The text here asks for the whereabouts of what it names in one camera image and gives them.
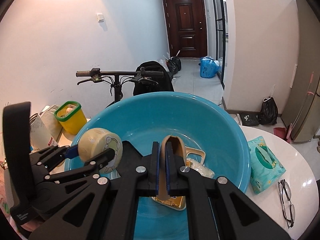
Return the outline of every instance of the refrigerator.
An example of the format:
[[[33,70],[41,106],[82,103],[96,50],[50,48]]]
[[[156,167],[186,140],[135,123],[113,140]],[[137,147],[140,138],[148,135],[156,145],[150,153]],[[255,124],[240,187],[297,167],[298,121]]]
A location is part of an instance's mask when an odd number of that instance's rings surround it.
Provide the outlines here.
[[[320,22],[306,0],[296,0],[299,19],[299,59],[292,89],[282,113],[284,124],[292,129],[294,142],[313,138],[320,127]],[[313,81],[308,89],[311,74]]]

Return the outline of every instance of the green rim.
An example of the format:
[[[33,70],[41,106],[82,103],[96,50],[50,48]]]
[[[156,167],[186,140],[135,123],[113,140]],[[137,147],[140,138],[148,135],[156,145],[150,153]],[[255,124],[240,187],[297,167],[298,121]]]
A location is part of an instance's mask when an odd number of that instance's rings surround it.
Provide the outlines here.
[[[67,116],[65,117],[59,117],[57,114],[59,111],[61,111],[66,105],[74,105],[76,108]],[[76,101],[67,101],[65,102],[62,106],[60,106],[55,112],[54,112],[54,117],[59,121],[59,122],[65,122],[68,121],[76,112],[78,112],[81,109],[81,104],[79,104]]]

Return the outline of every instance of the sliding glass door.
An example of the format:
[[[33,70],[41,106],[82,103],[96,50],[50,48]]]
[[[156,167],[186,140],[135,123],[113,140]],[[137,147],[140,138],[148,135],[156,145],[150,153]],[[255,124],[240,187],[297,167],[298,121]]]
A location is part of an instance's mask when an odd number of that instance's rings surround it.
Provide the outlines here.
[[[228,16],[226,0],[213,0],[216,23],[216,60],[219,61],[218,71],[221,84],[224,88],[223,78],[226,67],[226,51],[228,43]]]

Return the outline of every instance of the handlebar grip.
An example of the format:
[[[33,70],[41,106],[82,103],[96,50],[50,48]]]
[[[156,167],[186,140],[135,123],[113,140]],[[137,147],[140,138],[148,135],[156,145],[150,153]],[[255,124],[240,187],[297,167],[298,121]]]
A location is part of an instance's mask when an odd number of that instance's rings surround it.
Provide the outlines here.
[[[76,77],[90,77],[90,71],[77,71]]]
[[[163,78],[164,75],[163,75],[163,72],[161,71],[145,71],[145,76]]]

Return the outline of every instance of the light switch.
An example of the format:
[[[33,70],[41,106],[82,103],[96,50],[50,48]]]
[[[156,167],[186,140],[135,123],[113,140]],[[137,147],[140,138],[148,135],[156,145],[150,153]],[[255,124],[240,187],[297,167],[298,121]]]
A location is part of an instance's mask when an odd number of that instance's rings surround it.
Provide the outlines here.
[[[98,22],[104,22],[104,17],[102,13],[98,13],[97,17],[98,17]]]

